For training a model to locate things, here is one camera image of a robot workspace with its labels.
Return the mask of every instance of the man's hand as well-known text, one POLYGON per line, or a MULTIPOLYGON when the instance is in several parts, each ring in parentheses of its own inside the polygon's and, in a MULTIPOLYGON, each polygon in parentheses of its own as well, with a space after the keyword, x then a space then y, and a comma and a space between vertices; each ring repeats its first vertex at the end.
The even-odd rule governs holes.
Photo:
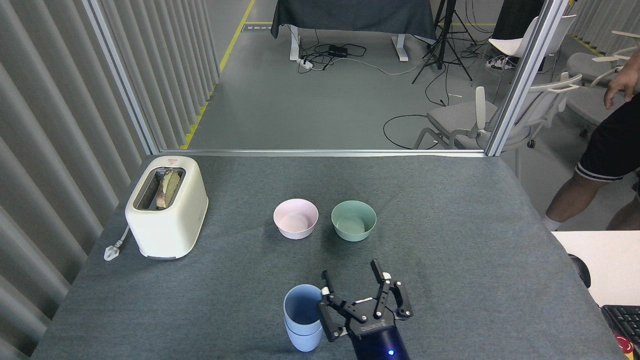
POLYGON ((607 92, 604 94, 604 107, 611 109, 613 106, 613 98, 616 94, 623 90, 625 92, 625 101, 631 101, 634 96, 634 88, 638 83, 638 72, 634 70, 625 70, 622 68, 618 76, 613 79, 609 86, 607 86, 607 92))
POLYGON ((631 101, 634 96, 634 88, 638 84, 638 75, 640 75, 640 51, 636 51, 616 78, 607 86, 607 92, 604 94, 604 107, 611 109, 613 98, 621 90, 625 92, 625 101, 631 101))

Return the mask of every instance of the metal frame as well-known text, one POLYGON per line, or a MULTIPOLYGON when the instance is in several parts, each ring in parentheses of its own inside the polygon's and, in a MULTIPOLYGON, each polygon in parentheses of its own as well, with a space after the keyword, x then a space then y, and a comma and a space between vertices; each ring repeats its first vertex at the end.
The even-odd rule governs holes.
POLYGON ((499 156, 502 152, 567 2, 568 0, 547 0, 543 5, 538 23, 533 29, 531 41, 516 70, 509 95, 507 95, 504 105, 496 111, 497 118, 492 119, 496 126, 486 148, 487 156, 499 156))
POLYGON ((122 59, 118 55, 118 47, 109 32, 109 26, 100 7, 99 0, 83 0, 82 3, 145 153, 147 155, 159 154, 161 150, 145 121, 136 93, 129 81, 122 59))
POLYGON ((448 156, 485 158, 482 150, 162 150, 162 155, 182 156, 448 156))

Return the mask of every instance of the person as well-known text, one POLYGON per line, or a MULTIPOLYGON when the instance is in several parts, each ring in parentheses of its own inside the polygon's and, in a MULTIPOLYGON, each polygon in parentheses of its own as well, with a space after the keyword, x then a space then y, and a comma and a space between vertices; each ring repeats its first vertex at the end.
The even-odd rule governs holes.
MULTIPOLYGON (((547 208, 543 223, 550 231, 582 213, 598 190, 640 167, 640 94, 633 95, 640 77, 640 50, 609 83, 604 106, 613 106, 614 96, 624 91, 625 103, 591 134, 585 153, 569 179, 547 208)), ((611 219, 607 230, 640 229, 640 189, 611 219)))

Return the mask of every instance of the green bowl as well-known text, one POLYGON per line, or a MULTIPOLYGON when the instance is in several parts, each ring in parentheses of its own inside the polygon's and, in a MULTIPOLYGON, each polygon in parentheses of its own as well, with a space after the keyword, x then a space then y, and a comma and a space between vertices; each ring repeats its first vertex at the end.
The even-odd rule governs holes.
POLYGON ((343 201, 331 212, 335 232, 347 241, 366 239, 376 220, 376 212, 368 204, 357 200, 343 201))

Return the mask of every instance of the tripod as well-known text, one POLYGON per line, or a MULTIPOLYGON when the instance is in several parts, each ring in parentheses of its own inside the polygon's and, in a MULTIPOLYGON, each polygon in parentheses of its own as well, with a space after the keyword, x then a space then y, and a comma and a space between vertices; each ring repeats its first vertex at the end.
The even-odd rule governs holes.
POLYGON ((422 66, 422 68, 420 69, 418 74, 415 76, 415 78, 413 79, 411 84, 414 84, 415 81, 418 80, 418 77, 420 76, 420 74, 422 74, 422 71, 427 66, 436 64, 437 67, 438 67, 438 70, 442 70, 442 66, 445 63, 461 66, 462 69, 467 74, 467 76, 469 78, 469 81, 473 81, 473 79, 471 78, 471 75, 469 74, 469 71, 467 71, 467 68, 465 67, 465 64, 462 63, 462 60, 460 59, 460 57, 456 53, 456 50, 454 49, 453 45, 451 45, 449 39, 447 38, 448 34, 467 33, 467 34, 469 34, 469 37, 471 38, 471 41, 473 41, 474 45, 476 44, 476 41, 471 36, 471 34, 469 33, 469 30, 467 29, 466 25, 464 24, 464 22, 462 22, 462 20, 460 19, 460 16, 456 12, 456 0, 440 0, 440 5, 438 6, 438 12, 436 13, 436 22, 435 22, 436 28, 440 27, 438 25, 440 23, 440 20, 443 20, 443 26, 441 27, 440 36, 438 36, 438 38, 436 39, 436 42, 430 47, 429 52, 428 52, 429 57, 427 58, 427 61, 424 62, 424 65, 422 66), (442 10, 445 7, 445 3, 446 3, 447 6, 446 6, 446 9, 445 9, 444 17, 442 19, 440 19, 440 16, 442 14, 442 10), (465 28, 464 31, 451 31, 451 21, 453 20, 453 15, 454 14, 455 14, 455 16, 457 16, 458 20, 460 20, 460 23, 465 28), (446 60, 444 60, 445 44, 449 46, 449 48, 451 49, 453 54, 456 56, 456 60, 455 61, 446 61, 446 60), (431 61, 431 59, 433 58, 433 55, 436 53, 436 51, 438 51, 438 56, 433 61, 431 61))

